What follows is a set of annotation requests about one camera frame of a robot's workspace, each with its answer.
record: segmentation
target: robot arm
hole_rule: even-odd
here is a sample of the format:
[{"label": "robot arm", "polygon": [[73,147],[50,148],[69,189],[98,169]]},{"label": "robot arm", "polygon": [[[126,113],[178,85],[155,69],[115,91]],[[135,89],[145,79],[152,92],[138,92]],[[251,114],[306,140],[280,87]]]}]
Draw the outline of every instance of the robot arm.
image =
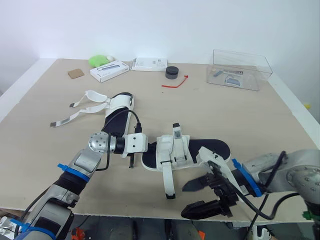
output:
[{"label": "robot arm", "polygon": [[148,149],[148,138],[143,133],[115,137],[96,132],[89,138],[88,146],[78,152],[69,165],[59,164],[63,170],[36,204],[25,223],[13,220],[21,226],[22,233],[16,240],[64,240],[74,215],[69,208],[75,207],[80,193],[100,164],[104,153],[143,153]]},{"label": "robot arm", "polygon": [[[210,173],[187,182],[182,190],[194,192],[209,186],[220,200],[189,204],[181,212],[184,218],[199,220],[219,214],[231,217],[229,207],[236,205],[239,200],[234,186],[223,176],[223,169],[213,162],[207,162]],[[304,216],[314,220],[314,234],[319,236],[320,150],[299,150],[288,155],[284,152],[280,156],[266,154],[243,165],[235,159],[233,162],[237,169],[232,171],[232,175],[245,195],[260,197],[263,193],[298,192],[307,205],[308,211]]]}]

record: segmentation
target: small white box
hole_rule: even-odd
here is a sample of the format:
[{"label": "small white box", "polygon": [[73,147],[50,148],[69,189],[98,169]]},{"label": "small white box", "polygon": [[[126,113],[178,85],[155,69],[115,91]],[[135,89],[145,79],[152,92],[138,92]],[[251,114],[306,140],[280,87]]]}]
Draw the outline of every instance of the small white box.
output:
[{"label": "small white box", "polygon": [[165,72],[168,67],[166,58],[158,57],[137,57],[132,61],[131,70]]},{"label": "small white box", "polygon": [[97,79],[100,83],[103,83],[109,79],[112,79],[120,74],[128,72],[129,66],[122,61],[115,60],[108,64],[93,68],[90,70],[90,74]]}]

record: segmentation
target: orange object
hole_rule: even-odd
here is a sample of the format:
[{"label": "orange object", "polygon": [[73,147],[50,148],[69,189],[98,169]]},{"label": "orange object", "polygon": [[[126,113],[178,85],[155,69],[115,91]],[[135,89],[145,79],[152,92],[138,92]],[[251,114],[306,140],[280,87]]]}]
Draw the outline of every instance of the orange object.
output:
[{"label": "orange object", "polygon": [[198,231],[198,234],[202,240],[205,240],[206,234],[203,231]]},{"label": "orange object", "polygon": [[76,227],[72,230],[71,233],[71,240],[84,240],[85,239],[85,231],[80,229],[79,227]]},{"label": "orange object", "polygon": [[185,82],[185,80],[187,78],[188,78],[188,75],[184,75],[184,80],[178,86],[161,85],[161,87],[176,89],[176,88],[180,87]]}]

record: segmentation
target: floor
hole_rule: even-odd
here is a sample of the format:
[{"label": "floor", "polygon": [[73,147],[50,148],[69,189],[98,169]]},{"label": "floor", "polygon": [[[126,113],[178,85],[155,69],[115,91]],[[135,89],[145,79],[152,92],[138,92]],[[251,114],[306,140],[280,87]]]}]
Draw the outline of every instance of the floor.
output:
[{"label": "floor", "polygon": [[[86,216],[76,215],[71,228],[81,224]],[[166,240],[164,219],[132,218],[136,222],[138,240]],[[125,223],[125,217],[90,216],[81,229],[86,231],[86,240],[108,240],[111,232]],[[193,221],[193,225],[205,232],[205,240],[242,240],[245,228],[230,229],[223,222]],[[278,240],[313,240],[312,223],[272,224],[268,228]],[[66,240],[71,240],[69,233]]]}]

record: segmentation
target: black cable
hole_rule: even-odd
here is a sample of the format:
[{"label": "black cable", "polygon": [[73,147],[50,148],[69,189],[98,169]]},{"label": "black cable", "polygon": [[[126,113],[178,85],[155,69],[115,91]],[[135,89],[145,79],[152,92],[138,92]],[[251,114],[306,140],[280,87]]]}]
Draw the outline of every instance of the black cable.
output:
[{"label": "black cable", "polygon": [[276,216],[277,210],[279,205],[286,199],[294,197],[294,196],[298,196],[299,193],[295,192],[295,193],[290,193],[288,195],[285,195],[283,197],[281,197],[274,205],[273,209],[272,209],[272,213],[271,215],[266,215],[263,212],[261,212],[258,208],[256,208],[252,202],[250,202],[248,200],[248,198],[246,198],[233,184],[230,184],[231,187],[233,188],[233,190],[235,191],[235,193],[244,201],[245,204],[247,204],[256,214],[259,214],[259,216],[261,216],[264,219],[267,220],[273,220]]},{"label": "black cable", "polygon": [[[35,200],[33,200],[32,203],[30,203],[30,205],[24,210],[22,216],[20,217],[19,221],[22,222],[24,220],[24,218],[26,217],[26,215],[28,214],[28,212],[30,211],[30,209],[32,208],[33,205],[36,204],[36,202],[39,201],[40,198],[42,198],[43,195],[45,195],[45,193],[47,192],[47,190],[49,189],[49,187],[44,190],[39,196],[36,197]],[[19,225],[16,225],[15,230],[14,230],[14,237],[16,238],[18,236],[19,233]]]},{"label": "black cable", "polygon": [[127,112],[132,113],[132,114],[135,116],[137,123],[138,123],[138,124],[140,123],[139,117],[138,117],[138,115],[137,115],[134,111],[129,110],[129,109],[124,109],[124,110],[118,112],[116,115],[114,115],[109,121],[107,121],[107,122],[104,124],[103,128],[101,129],[101,131],[104,132],[104,130],[105,130],[105,128],[107,127],[107,125],[108,125],[113,119],[115,119],[118,115],[123,114],[123,113],[127,113]]},{"label": "black cable", "polygon": [[111,141],[111,135],[108,137],[108,148],[106,151],[106,166],[104,168],[98,168],[95,171],[104,171],[107,170],[109,167],[109,162],[110,162],[110,141]]},{"label": "black cable", "polygon": [[275,163],[275,165],[273,166],[272,168],[272,172],[270,173],[268,179],[266,180],[265,184],[264,184],[264,187],[267,189],[269,187],[269,185],[271,184],[272,180],[274,179],[277,171],[278,171],[278,168],[280,167],[281,163],[282,163],[282,160],[283,158],[285,157],[286,155],[286,151],[282,151]]},{"label": "black cable", "polygon": [[90,215],[86,216],[86,218],[83,220],[83,222],[81,224],[79,224],[76,228],[80,228],[90,217]]},{"label": "black cable", "polygon": [[[266,202],[267,202],[268,197],[269,197],[269,194],[266,194],[266,195],[264,196],[264,199],[263,199],[263,201],[262,201],[262,203],[261,203],[261,205],[260,205],[260,207],[259,207],[259,211],[261,211],[261,210],[264,208],[264,206],[265,206],[265,204],[266,204]],[[257,220],[257,218],[258,218],[258,216],[259,216],[259,214],[256,213],[255,216],[254,216],[254,218],[253,218],[252,221],[251,221],[251,224],[250,224],[249,228],[248,228],[247,231],[246,231],[246,234],[245,234],[243,240],[246,240],[246,239],[247,239],[247,237],[248,237],[248,235],[249,235],[252,227],[254,226],[254,224],[255,224],[255,222],[256,222],[256,220]]]}]

